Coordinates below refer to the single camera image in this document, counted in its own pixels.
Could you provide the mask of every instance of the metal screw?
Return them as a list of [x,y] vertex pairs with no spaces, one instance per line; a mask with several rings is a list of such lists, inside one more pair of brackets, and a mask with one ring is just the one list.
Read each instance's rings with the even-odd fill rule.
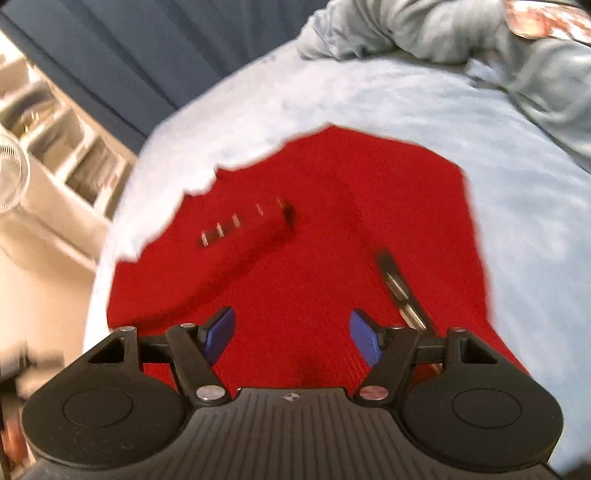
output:
[[226,394],[226,390],[219,385],[204,385],[197,389],[197,396],[204,401],[219,400]]
[[388,396],[388,390],[378,385],[368,385],[359,390],[359,396],[364,400],[383,400]]

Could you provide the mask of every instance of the white cabinet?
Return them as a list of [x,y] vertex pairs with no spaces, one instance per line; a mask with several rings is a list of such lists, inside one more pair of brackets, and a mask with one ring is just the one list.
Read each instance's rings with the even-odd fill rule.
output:
[[31,161],[33,230],[92,270],[135,156],[0,38],[0,129]]

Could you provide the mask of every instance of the red cloth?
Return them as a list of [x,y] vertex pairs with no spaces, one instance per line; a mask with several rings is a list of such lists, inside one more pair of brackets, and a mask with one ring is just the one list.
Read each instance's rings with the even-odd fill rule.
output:
[[[109,325],[156,335],[231,305],[236,334],[215,370],[232,391],[352,390],[368,370],[351,311],[403,323],[372,256],[385,247],[439,333],[468,327],[519,365],[487,321],[464,193],[460,169],[416,145],[336,127],[291,141],[252,167],[219,170],[137,263],[117,265]],[[276,216],[198,247],[203,230],[276,197],[293,205],[293,228]]]

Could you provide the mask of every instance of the electric fan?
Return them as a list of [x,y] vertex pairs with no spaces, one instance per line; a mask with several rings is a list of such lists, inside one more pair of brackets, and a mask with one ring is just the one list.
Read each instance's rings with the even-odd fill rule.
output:
[[[93,267],[93,261],[75,248],[62,234],[44,222],[35,213],[26,208],[25,195],[31,179],[31,164],[18,140],[6,133],[0,133],[0,219],[9,215],[18,215],[26,220],[29,229],[46,244],[57,246],[58,249],[84,265]],[[24,267],[17,262],[6,249],[0,245],[4,254],[17,267]]]

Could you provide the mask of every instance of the blue fabric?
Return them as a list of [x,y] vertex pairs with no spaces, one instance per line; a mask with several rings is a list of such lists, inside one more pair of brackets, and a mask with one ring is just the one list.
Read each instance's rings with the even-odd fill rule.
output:
[[10,0],[0,27],[138,151],[166,117],[293,39],[326,0]]

